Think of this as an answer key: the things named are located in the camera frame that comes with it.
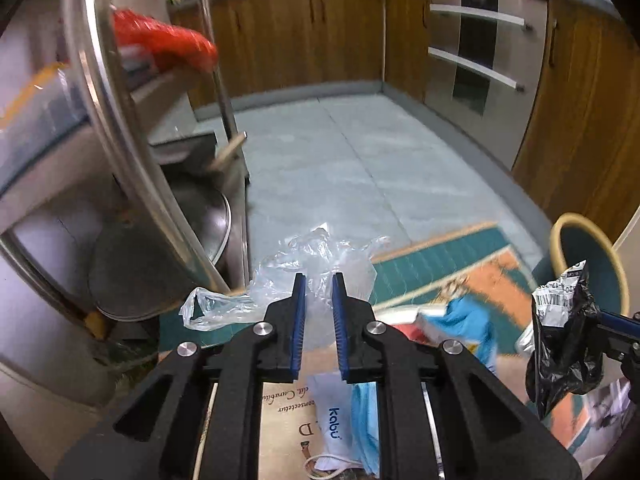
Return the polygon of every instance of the black plastic bag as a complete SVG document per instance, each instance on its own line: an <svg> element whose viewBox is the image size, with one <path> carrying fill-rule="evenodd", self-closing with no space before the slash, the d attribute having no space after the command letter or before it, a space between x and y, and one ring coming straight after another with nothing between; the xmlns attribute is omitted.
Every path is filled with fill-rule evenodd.
<svg viewBox="0 0 640 480"><path fill-rule="evenodd" d="M536 349L527 364L525 383L540 419L566 394L586 394L602 380L602 352L589 345L589 332L598 324L600 309L589 292L588 275L585 264L563 327L542 325L531 300Z"/></svg>

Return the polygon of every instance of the stainless steel oven door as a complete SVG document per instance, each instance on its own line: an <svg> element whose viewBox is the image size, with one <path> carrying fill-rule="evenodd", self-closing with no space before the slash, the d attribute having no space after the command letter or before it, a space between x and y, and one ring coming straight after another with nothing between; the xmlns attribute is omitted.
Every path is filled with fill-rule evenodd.
<svg viewBox="0 0 640 480"><path fill-rule="evenodd" d="M491 10L491 2L468 3L432 0L424 103L511 169L538 89L546 1L494 0ZM471 36L465 26L475 27Z"/></svg>

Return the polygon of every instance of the red plastic bag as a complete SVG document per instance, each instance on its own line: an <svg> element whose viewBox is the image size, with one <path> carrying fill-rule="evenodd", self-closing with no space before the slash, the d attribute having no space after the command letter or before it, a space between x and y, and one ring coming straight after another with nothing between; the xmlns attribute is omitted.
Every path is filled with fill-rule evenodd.
<svg viewBox="0 0 640 480"><path fill-rule="evenodd" d="M158 22L129 9L113 13L113 26L119 46L144 46L161 71L180 64L181 60L201 72L212 72L218 65L216 46L190 28Z"/></svg>

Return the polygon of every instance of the tiled floor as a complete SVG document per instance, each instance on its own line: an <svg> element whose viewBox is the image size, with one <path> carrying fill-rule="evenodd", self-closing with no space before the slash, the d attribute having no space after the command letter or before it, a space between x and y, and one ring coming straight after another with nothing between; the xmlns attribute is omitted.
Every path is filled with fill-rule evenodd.
<svg viewBox="0 0 640 480"><path fill-rule="evenodd" d="M529 267L542 256L480 176L381 94L256 108L238 112L236 120L248 134L254 268L278 250L279 240L325 222L339 237L387 235L401 247L496 221ZM198 125L210 129L223 134L220 120Z"/></svg>

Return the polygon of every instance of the wooden cabinet door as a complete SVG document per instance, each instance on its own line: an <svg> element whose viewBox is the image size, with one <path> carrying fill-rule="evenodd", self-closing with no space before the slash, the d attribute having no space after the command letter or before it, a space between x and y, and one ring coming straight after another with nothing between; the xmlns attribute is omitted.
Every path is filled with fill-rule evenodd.
<svg viewBox="0 0 640 480"><path fill-rule="evenodd" d="M422 102L431 0L386 0L385 82Z"/></svg>
<svg viewBox="0 0 640 480"><path fill-rule="evenodd" d="M308 84L312 49L309 0L240 0L253 92Z"/></svg>
<svg viewBox="0 0 640 480"><path fill-rule="evenodd" d="M382 78L382 0L313 0L319 82Z"/></svg>
<svg viewBox="0 0 640 480"><path fill-rule="evenodd" d="M212 2L220 70L230 97L316 82L309 1ZM172 22L202 31L197 7L177 11ZM212 79L206 78L189 97L194 109L215 102Z"/></svg>
<svg viewBox="0 0 640 480"><path fill-rule="evenodd" d="M250 71L244 62L246 45L242 38L236 7L234 0L214 0L211 3L211 21L218 49L220 71L230 97L250 92L252 85ZM197 7L179 10L172 15L172 23L202 32ZM202 78L201 82L188 92L188 95L194 110L217 102L213 78Z"/></svg>
<svg viewBox="0 0 640 480"><path fill-rule="evenodd" d="M513 176L555 221L615 240L640 203L640 52L624 23L550 0L545 59Z"/></svg>

